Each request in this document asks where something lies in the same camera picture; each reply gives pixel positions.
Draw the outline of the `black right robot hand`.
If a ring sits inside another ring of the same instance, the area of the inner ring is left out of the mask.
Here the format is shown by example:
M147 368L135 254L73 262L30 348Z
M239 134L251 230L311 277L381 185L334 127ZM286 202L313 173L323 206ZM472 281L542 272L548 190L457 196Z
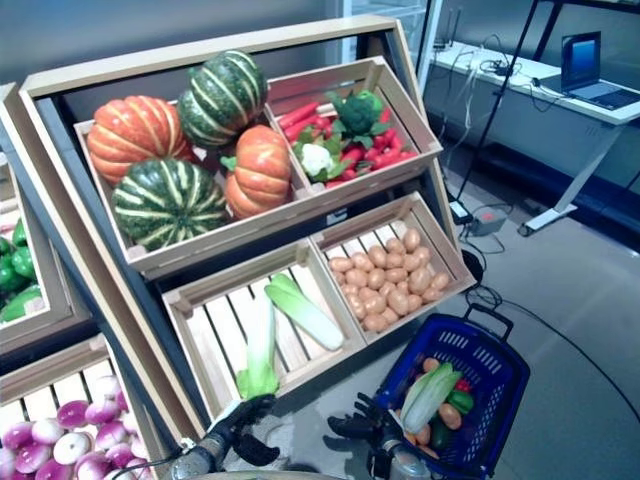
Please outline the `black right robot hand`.
M327 419L333 433L347 439L365 440L374 448L381 448L388 441L403 441L399 423L372 398L359 392L354 407L356 411L352 415Z

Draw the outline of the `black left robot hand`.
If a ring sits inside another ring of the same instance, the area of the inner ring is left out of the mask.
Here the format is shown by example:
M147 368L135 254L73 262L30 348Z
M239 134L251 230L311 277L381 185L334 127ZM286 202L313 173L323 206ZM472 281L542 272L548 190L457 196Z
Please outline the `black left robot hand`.
M266 466L280 455L278 447L269 447L254 435L245 433L247 426L257 424L275 404L274 394L263 394L241 402L227 417L216 423L205 437L216 447L212 450L220 467L230 449L247 463Z

